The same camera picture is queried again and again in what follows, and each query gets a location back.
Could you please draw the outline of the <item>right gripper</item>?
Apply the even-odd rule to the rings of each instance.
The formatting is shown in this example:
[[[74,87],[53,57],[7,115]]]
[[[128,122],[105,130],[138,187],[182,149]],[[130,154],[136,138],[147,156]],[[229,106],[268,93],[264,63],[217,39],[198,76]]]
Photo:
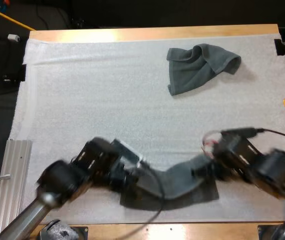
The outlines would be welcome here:
[[[261,152],[245,137],[236,134],[222,134],[218,143],[214,144],[213,157],[221,166],[236,173],[247,183],[252,183],[249,167]]]

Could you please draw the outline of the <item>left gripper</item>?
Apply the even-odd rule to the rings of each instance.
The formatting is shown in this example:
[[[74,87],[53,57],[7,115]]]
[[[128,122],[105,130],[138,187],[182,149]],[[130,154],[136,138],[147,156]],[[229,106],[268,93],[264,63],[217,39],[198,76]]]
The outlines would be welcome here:
[[[86,142],[78,156],[71,161],[71,168],[83,182],[120,193],[138,181],[137,176],[125,169],[122,157],[115,144],[95,137]]]

